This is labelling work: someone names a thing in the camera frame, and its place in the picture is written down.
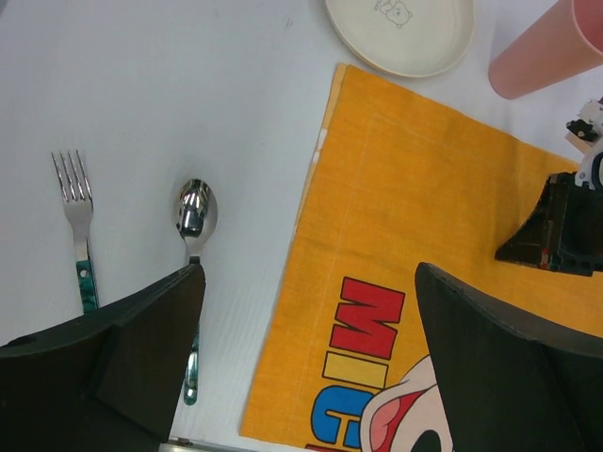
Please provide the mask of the cream round plate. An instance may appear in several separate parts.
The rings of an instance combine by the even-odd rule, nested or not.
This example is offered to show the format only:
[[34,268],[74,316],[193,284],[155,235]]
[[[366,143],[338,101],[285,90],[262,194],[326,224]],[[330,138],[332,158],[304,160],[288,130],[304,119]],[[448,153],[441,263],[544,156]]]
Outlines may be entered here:
[[444,73],[465,55],[473,37],[473,1],[330,0],[324,3],[338,37],[367,65],[391,75]]

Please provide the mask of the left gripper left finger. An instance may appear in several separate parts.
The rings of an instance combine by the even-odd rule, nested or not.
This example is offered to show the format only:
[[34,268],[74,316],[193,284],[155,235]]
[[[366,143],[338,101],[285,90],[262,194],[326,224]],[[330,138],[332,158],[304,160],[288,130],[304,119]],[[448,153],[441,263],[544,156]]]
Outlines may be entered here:
[[1,347],[4,451],[156,451],[204,302],[199,264]]

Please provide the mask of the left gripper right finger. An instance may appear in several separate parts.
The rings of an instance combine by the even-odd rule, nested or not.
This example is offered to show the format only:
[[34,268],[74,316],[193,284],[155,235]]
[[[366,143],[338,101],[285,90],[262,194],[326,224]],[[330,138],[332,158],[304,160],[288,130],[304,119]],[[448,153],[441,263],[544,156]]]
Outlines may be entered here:
[[599,451],[602,340],[428,263],[418,309],[457,451]]

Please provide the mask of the orange cartoon placemat cloth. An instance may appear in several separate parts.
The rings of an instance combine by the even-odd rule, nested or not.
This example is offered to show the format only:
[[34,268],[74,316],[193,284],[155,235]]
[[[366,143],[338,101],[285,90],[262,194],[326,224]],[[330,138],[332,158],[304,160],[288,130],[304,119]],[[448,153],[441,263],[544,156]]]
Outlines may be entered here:
[[435,264],[602,332],[602,279],[497,261],[556,155],[351,65],[334,74],[239,432],[307,451],[449,451],[416,301]]

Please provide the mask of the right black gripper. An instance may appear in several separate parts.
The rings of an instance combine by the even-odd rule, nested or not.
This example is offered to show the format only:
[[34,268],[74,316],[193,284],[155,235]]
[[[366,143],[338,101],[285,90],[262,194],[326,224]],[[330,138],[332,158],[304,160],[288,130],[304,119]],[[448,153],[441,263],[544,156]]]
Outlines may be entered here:
[[591,277],[602,271],[602,155],[548,176],[526,221],[495,253],[516,265]]

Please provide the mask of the pink plastic cup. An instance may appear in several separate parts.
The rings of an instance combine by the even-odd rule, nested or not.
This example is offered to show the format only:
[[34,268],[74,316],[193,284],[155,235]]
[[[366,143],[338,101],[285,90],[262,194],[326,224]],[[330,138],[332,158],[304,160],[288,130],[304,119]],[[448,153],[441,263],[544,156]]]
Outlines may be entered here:
[[602,65],[602,2],[558,1],[490,64],[494,91],[514,100]]

